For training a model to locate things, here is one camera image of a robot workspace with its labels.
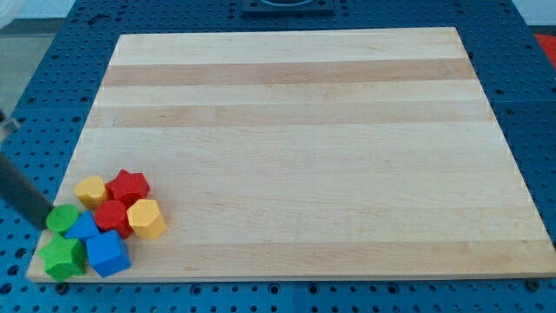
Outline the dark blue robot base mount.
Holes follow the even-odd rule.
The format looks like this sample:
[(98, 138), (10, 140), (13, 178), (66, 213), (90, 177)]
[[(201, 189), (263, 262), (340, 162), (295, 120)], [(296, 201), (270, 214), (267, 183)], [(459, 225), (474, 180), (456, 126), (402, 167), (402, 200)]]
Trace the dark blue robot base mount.
[(332, 13), (334, 0), (241, 0), (244, 16)]

